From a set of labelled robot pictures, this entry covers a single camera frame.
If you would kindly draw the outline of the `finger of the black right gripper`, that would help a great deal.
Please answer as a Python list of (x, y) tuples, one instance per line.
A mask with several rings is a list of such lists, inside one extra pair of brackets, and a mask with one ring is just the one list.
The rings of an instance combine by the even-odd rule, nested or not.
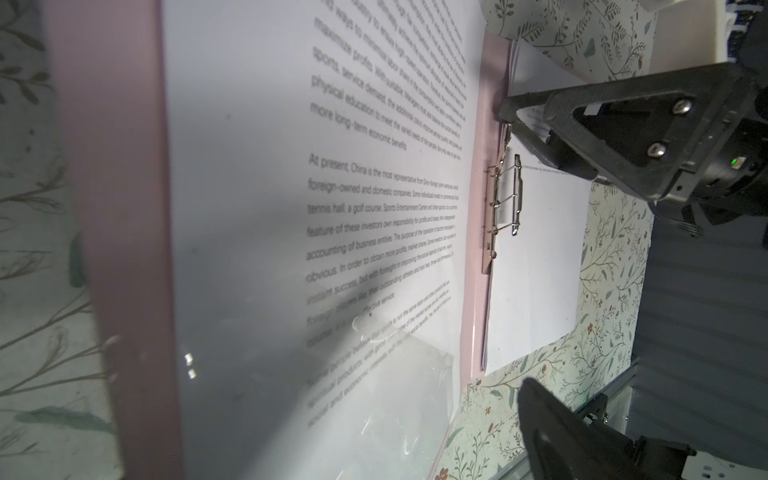
[[(560, 89), (531, 92), (506, 97), (498, 110), (498, 118), (545, 166), (575, 177), (595, 181), (598, 171), (577, 154), (550, 125), (544, 116), (544, 106)], [(534, 126), (528, 125), (520, 111), (533, 109), (538, 113)]]

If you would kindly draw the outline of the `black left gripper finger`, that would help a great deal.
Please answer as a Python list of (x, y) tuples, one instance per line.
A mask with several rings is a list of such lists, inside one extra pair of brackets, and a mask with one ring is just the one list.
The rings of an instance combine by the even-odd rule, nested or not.
[(598, 421), (588, 425), (533, 378), (518, 393), (520, 429), (536, 479), (648, 479), (632, 441)]

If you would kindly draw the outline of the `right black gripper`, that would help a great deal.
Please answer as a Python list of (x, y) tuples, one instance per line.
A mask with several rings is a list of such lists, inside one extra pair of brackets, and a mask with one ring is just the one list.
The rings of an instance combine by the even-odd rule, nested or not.
[(650, 1), (649, 76), (560, 90), (555, 132), (598, 176), (654, 206), (700, 205), (713, 225), (767, 213), (767, 9), (728, 56), (724, 1)]

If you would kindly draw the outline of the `pink file folder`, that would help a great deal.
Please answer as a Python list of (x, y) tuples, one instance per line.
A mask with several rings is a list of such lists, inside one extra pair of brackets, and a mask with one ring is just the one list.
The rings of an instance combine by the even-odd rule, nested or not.
[[(60, 130), (76, 196), (80, 248), (130, 479), (184, 473), (173, 284), (171, 173), (162, 5), (166, 1), (46, 1)], [(476, 107), (487, 88), (482, 56)], [(460, 350), (467, 377), (466, 276), (477, 214), (469, 182)]]

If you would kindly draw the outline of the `white printed paper sheet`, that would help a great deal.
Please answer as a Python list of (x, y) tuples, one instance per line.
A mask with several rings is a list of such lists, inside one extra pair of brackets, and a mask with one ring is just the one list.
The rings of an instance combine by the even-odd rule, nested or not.
[(521, 141), (521, 225), (497, 237), (489, 274), (482, 369), (490, 374), (576, 325), (579, 272), (591, 185), (542, 164)]

